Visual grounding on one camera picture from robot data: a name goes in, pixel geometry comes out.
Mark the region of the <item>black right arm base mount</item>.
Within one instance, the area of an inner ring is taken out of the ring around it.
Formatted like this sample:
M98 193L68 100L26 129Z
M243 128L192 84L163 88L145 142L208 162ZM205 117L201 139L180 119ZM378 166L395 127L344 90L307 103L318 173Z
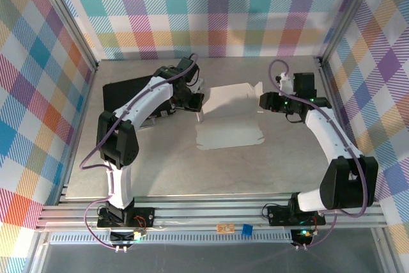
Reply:
M262 213L270 226L324 226L326 220L317 212L303 212L290 205L266 204Z

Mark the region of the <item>aluminium frame rail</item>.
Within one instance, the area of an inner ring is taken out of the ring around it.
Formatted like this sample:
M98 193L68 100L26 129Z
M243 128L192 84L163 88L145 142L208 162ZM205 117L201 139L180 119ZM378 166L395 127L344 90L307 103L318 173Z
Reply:
M138 207L155 209L154 231L214 231L219 224L253 225L255 230L269 228L266 204L285 205L289 194L220 194L204 196L137 197ZM36 226L38 231L85 230L83 215L95 229L97 205L90 199L61 198L56 206L45 206Z

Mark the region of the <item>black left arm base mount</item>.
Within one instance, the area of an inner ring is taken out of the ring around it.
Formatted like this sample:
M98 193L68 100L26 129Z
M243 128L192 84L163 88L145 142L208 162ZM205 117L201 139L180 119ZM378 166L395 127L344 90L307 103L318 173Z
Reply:
M155 209L153 207L99 207L97 210L98 228L140 227L153 226Z

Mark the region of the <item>small black controller board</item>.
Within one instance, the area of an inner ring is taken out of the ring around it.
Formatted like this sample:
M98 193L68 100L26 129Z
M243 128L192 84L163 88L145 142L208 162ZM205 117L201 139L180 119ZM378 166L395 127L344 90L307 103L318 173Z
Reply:
M143 237L143 230L114 230L110 231L109 243L118 253L127 253L130 248Z
M308 246L312 244L314 233L309 230L291 230L292 243L296 250L307 250Z

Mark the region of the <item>white paper box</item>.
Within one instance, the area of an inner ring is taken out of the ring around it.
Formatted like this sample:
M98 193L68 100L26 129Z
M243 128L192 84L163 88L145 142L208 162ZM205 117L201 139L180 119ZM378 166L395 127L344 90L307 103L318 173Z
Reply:
M252 146L264 142L257 113L263 83L248 82L208 88L197 116L196 143L200 150Z

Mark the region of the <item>aluminium frame post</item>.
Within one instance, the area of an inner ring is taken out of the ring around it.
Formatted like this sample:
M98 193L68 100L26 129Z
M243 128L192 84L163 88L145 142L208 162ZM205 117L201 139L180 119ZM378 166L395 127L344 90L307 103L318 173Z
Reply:
M83 36L80 27L77 25L71 11L66 5L65 0L50 0L53 8L59 15L62 23L68 29L73 41L78 45L81 54L84 56L87 64L93 69L94 72L98 70L98 60L91 51L85 37Z
M362 2L363 0L336 1L336 8L332 12L334 19L324 37L320 51L317 53L320 63L329 61Z

